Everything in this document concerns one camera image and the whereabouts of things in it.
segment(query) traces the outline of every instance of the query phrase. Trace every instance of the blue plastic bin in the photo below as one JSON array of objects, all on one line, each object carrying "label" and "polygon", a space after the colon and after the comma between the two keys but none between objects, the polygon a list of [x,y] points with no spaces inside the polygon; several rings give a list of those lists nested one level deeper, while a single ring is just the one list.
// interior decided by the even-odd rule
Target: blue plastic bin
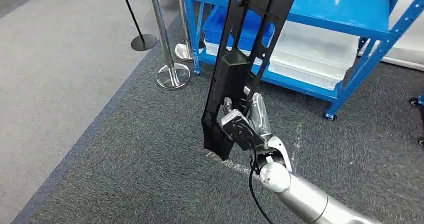
[{"label": "blue plastic bin", "polygon": [[[204,40],[208,43],[220,44],[221,34],[223,32],[224,23],[226,19],[227,9],[222,6],[216,6],[203,25]],[[243,29],[241,30],[240,40],[238,41],[238,49],[251,51],[253,43],[255,41],[256,33],[259,30],[261,24],[261,17],[254,11],[248,10],[246,18],[243,23]],[[268,43],[273,36],[275,27],[273,24],[269,24],[265,30],[262,38],[262,45],[268,46]],[[233,46],[233,37],[230,35],[227,42],[227,47]]]}]

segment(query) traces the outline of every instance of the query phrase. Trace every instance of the chrome stanchion base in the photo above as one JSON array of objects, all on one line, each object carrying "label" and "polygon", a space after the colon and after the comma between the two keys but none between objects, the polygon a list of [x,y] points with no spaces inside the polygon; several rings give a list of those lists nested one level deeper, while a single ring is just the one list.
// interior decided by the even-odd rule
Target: chrome stanchion base
[{"label": "chrome stanchion base", "polygon": [[156,38],[156,36],[152,34],[144,34],[143,39],[144,39],[144,44],[140,36],[139,35],[136,36],[131,41],[131,48],[134,49],[135,51],[143,52],[143,51],[152,49],[156,45],[156,42],[158,42],[158,39]]},{"label": "chrome stanchion base", "polygon": [[179,84],[174,84],[171,81],[169,68],[167,65],[165,65],[159,70],[156,76],[156,81],[159,86],[167,90],[176,90],[187,85],[191,77],[190,69],[186,65],[180,63],[174,63],[174,68]]},{"label": "chrome stanchion base", "polygon": [[186,41],[182,40],[175,46],[175,55],[183,62],[193,62],[193,56],[187,48]]}]

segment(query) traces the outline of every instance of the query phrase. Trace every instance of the black stanchion pole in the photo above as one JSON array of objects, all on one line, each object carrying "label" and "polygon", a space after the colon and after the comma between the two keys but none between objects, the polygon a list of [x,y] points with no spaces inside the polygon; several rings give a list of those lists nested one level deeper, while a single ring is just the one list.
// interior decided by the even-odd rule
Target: black stanchion pole
[{"label": "black stanchion pole", "polygon": [[136,36],[131,41],[132,49],[142,52],[153,48],[156,45],[157,39],[156,36],[152,34],[142,34],[139,24],[137,23],[136,16],[134,15],[133,9],[131,8],[130,2],[125,0],[126,6],[128,7],[129,13],[131,13],[132,20],[134,21],[135,27],[139,36]]}]

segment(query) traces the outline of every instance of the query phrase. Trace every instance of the black stanchion base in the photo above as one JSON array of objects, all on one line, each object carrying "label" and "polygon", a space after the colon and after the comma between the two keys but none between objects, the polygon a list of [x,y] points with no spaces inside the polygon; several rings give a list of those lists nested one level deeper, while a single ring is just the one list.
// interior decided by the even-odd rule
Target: black stanchion base
[{"label": "black stanchion base", "polygon": [[156,45],[156,42],[158,42],[158,39],[156,38],[156,36],[152,34],[144,34],[143,39],[144,39],[144,44],[140,36],[136,36],[131,41],[131,48],[134,49],[135,51],[143,52],[143,51],[152,49]]}]

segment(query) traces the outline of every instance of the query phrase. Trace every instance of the black cable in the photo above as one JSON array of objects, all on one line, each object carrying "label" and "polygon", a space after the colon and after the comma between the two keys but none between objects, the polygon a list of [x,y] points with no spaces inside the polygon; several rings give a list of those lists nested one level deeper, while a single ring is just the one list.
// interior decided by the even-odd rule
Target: black cable
[{"label": "black cable", "polygon": [[268,217],[268,215],[262,209],[261,205],[259,204],[258,199],[256,199],[255,192],[253,191],[252,177],[253,177],[253,172],[255,171],[255,167],[258,165],[258,152],[256,151],[256,148],[253,147],[253,146],[252,146],[252,149],[253,149],[253,164],[251,165],[251,170],[250,170],[250,174],[249,174],[249,189],[250,189],[250,193],[252,194],[254,203],[256,203],[256,206],[259,209],[260,213],[262,213],[263,217],[269,222],[269,224],[274,224],[274,222],[271,221],[271,219]]}]

